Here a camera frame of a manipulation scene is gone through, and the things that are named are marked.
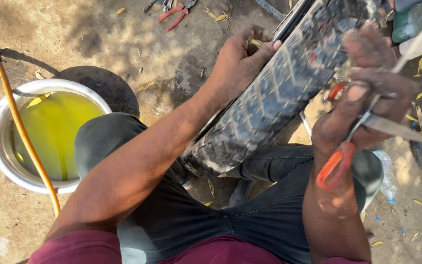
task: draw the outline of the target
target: cloth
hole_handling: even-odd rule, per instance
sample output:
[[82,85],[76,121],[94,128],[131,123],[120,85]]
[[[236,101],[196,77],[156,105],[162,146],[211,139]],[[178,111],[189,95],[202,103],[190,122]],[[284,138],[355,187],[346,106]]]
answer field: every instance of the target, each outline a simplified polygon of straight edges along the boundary
[[[114,233],[76,231],[55,238],[35,251],[29,264],[121,264],[120,243]],[[265,249],[232,235],[208,238],[158,264],[284,264]],[[367,264],[332,258],[324,264]]]
[[[136,118],[124,113],[85,123],[74,143],[81,179],[145,129]],[[312,164],[311,146],[257,150],[227,175],[277,183],[250,201],[225,209],[209,208],[193,199],[179,183],[177,173],[169,169],[144,202],[118,226],[122,261],[157,263],[208,238],[233,235],[287,263],[309,264],[302,200]],[[373,153],[361,151],[355,154],[352,170],[361,212],[382,184],[382,164]]]

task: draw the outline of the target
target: plastic bottle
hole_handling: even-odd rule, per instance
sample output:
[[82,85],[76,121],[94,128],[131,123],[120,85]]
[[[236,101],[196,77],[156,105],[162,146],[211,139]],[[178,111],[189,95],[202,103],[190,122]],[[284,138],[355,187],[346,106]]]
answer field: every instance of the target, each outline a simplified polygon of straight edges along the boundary
[[380,186],[380,191],[387,197],[389,203],[397,203],[395,195],[398,187],[391,167],[391,159],[389,155],[383,150],[372,151],[382,162],[382,169],[384,169],[384,181]]
[[391,39],[394,43],[403,43],[416,37],[421,30],[422,3],[418,3],[395,14]]

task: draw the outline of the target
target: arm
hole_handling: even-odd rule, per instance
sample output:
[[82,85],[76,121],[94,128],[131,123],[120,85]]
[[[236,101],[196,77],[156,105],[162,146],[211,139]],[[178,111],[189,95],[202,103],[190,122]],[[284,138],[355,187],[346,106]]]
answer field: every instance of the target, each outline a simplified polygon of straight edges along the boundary
[[[314,166],[302,205],[304,229],[314,264],[331,257],[371,262],[369,242],[360,212],[357,212],[351,172],[330,191],[320,189],[315,178],[347,136],[351,125],[364,113],[371,92],[382,95],[373,112],[399,123],[417,89],[414,82],[386,70],[394,66],[395,59],[389,41],[382,39],[372,24],[347,32],[343,42],[358,67],[350,69],[351,86],[335,108],[314,125]],[[390,136],[360,126],[352,141],[357,150],[361,150],[387,138]]]
[[281,43],[257,49],[251,39],[271,40],[256,26],[244,28],[220,50],[213,74],[183,105],[101,161],[69,197],[45,242],[78,230],[116,232],[152,192],[206,122],[242,93]]

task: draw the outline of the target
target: maroon shirt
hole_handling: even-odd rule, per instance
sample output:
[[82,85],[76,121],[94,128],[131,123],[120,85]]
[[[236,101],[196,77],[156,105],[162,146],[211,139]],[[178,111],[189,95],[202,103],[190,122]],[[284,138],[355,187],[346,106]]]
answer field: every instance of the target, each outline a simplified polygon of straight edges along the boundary
[[[114,233],[106,231],[76,231],[57,237],[39,249],[29,264],[121,264],[120,242]],[[158,262],[158,264],[284,264],[269,251],[245,240],[222,235],[209,238],[184,252]],[[368,264],[341,257],[331,258],[324,264]]]

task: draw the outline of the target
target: hose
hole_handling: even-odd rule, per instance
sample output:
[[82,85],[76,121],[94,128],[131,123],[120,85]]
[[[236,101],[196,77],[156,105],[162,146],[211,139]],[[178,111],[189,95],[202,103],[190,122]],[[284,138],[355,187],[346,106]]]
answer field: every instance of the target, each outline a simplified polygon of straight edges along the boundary
[[27,131],[25,130],[21,115],[19,113],[19,109],[17,108],[17,105],[14,100],[14,96],[12,93],[11,84],[9,83],[8,75],[6,74],[6,71],[4,70],[4,66],[3,66],[2,58],[1,58],[1,52],[0,52],[0,77],[3,83],[4,93],[6,94],[6,98],[8,99],[8,102],[9,102],[9,109],[11,110],[11,114],[14,119],[15,126],[22,138],[22,142],[24,143],[24,146],[27,149],[29,156],[31,157],[35,167],[37,168],[38,174],[40,174],[40,177],[42,177],[43,183],[48,189],[50,198],[52,200],[53,209],[55,212],[55,218],[56,218],[58,217],[58,214],[60,213],[60,202],[58,201],[58,197],[56,196],[56,192],[55,192],[55,189],[53,188],[53,184],[50,181],[50,178],[48,177],[48,174],[46,173],[45,168],[42,165],[42,162],[38,158],[38,155],[32,145],[32,142],[29,139],[29,135],[27,134]]

